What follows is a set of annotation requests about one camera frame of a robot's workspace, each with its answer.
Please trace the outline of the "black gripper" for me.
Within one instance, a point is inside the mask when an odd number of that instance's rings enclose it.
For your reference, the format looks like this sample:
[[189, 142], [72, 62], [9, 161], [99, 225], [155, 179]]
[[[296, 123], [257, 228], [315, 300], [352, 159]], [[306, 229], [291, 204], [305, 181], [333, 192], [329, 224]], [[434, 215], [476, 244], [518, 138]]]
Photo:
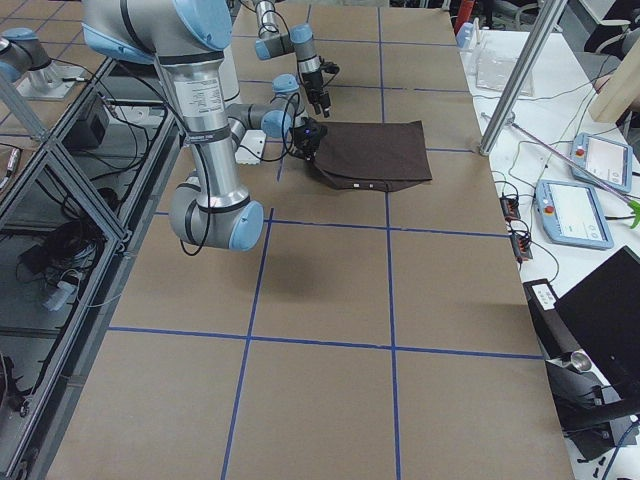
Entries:
[[313, 118], [305, 118], [293, 129], [293, 153], [296, 158], [313, 161], [321, 141], [328, 133], [327, 126]]
[[330, 116], [331, 100], [325, 89], [321, 74], [305, 74], [304, 88], [307, 99], [316, 114], [322, 114], [324, 118]]

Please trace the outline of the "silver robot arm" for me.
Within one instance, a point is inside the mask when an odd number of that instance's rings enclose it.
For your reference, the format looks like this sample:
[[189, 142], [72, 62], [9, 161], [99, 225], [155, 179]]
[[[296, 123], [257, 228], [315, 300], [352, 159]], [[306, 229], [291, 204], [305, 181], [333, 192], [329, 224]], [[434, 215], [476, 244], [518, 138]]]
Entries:
[[317, 115], [322, 114], [324, 118], [328, 118], [331, 98], [327, 86], [340, 72], [340, 67], [318, 53], [314, 34], [308, 23], [289, 27], [273, 1], [253, 1], [252, 9], [257, 21], [257, 57], [269, 60], [294, 54], [297, 76], [308, 103]]
[[256, 55], [268, 60], [293, 53], [298, 73], [273, 82], [268, 104], [229, 101], [221, 68], [226, 59], [232, 20], [224, 1], [86, 1], [83, 31], [87, 45], [109, 58], [154, 66], [163, 89], [159, 97], [178, 120], [195, 170], [172, 198], [170, 224], [184, 243], [235, 251], [258, 241], [264, 210], [242, 183], [236, 152], [249, 130], [292, 139], [305, 158], [317, 151], [324, 126], [306, 108], [327, 115], [331, 106], [324, 86], [324, 64], [311, 26], [286, 32], [270, 1], [254, 4], [258, 21]]

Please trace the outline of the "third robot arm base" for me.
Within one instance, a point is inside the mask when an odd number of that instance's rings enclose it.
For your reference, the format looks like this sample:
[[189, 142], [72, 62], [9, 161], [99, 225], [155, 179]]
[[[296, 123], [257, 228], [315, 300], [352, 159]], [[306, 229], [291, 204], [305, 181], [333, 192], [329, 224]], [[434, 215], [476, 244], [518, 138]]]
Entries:
[[36, 33], [25, 27], [1, 33], [1, 76], [30, 100], [59, 101], [85, 79], [85, 69], [54, 61]]

